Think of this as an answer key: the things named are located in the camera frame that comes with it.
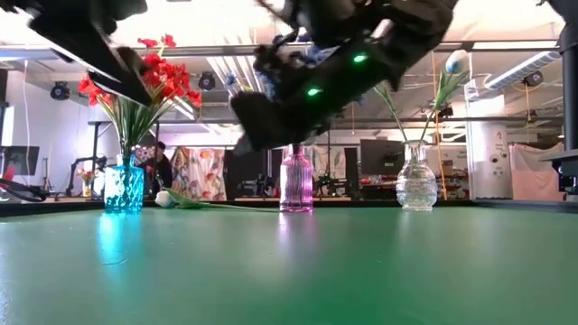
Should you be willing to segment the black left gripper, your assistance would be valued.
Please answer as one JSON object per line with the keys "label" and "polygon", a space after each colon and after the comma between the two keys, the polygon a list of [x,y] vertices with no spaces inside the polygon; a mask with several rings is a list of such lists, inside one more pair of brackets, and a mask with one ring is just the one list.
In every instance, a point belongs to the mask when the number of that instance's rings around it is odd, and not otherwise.
{"label": "black left gripper", "polygon": [[60,55],[83,64],[102,90],[142,106],[152,95],[142,80],[148,69],[129,47],[113,47],[97,19],[121,21],[147,11],[145,0],[1,0],[1,8],[35,14],[28,27]]}

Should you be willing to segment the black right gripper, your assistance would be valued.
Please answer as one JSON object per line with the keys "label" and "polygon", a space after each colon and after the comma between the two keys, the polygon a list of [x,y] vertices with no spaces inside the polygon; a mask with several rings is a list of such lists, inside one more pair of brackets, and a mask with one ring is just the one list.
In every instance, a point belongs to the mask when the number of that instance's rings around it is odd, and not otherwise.
{"label": "black right gripper", "polygon": [[242,91],[230,99],[243,129],[234,153],[306,142],[326,132],[323,120],[379,82],[398,83],[397,65],[376,40],[346,42],[315,65],[300,63],[299,55],[284,58],[273,44],[256,48],[256,70],[271,80],[274,95],[271,101]]}

